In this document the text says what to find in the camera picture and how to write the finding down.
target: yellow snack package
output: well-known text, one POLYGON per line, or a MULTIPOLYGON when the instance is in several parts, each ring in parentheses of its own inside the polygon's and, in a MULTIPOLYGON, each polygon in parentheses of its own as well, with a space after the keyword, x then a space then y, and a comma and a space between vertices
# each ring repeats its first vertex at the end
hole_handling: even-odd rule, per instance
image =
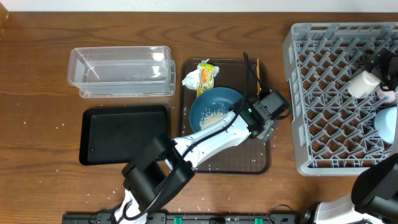
POLYGON ((214 70, 215 66, 207 63, 200 63, 198 68, 200 69, 200 79, 197 89, 197 97, 200 96, 206 90, 214 87, 214 70))

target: green clip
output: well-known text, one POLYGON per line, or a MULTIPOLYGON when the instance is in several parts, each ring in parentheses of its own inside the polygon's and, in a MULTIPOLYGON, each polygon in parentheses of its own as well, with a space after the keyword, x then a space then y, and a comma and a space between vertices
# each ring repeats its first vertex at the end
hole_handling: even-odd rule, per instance
POLYGON ((254 224, 263 224, 262 218, 255 218, 254 219, 254 224))
POLYGON ((182 217, 174 217, 174 224, 182 224, 182 217))

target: plastic crate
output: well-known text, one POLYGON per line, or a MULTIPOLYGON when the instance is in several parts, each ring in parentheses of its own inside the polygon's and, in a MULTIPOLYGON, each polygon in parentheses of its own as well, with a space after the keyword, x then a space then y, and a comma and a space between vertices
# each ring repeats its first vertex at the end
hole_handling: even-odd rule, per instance
POLYGON ((389 156, 374 129, 389 107, 374 92, 356 99, 346 90, 380 49, 398 53, 398 23, 295 24, 283 43, 292 94, 292 131, 302 175, 359 175, 389 156))

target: blue bowl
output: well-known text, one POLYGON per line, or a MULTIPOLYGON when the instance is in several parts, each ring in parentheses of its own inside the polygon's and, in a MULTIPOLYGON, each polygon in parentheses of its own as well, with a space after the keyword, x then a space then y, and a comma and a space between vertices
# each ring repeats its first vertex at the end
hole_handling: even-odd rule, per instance
POLYGON ((229 107, 242 98, 242 94, 230 88, 217 87, 202 93, 193 102, 189 114, 189 122, 193 132, 198 132, 200 128, 200 119, 206 113, 220 110, 227 113, 229 107))

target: brown table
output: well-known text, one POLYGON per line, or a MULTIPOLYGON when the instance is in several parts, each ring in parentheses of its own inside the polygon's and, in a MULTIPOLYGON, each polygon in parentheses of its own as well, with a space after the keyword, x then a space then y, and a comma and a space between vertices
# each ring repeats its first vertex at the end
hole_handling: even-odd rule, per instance
MULTIPOLYGON (((179 88, 170 98, 83 99, 67 83, 73 48, 166 45, 178 74, 189 58, 240 58, 248 50, 266 65, 269 86, 290 99, 284 38, 296 22, 330 21, 398 21, 398 14, 12 12, 0 41, 0 223, 60 223, 65 212, 94 212, 122 201, 124 164, 78 162, 88 108, 168 105, 171 135, 177 136, 179 88)), ((355 177, 303 177, 296 171, 290 120, 275 133, 268 173, 198 174, 165 208, 264 213, 285 203, 303 211, 349 194, 355 177)))

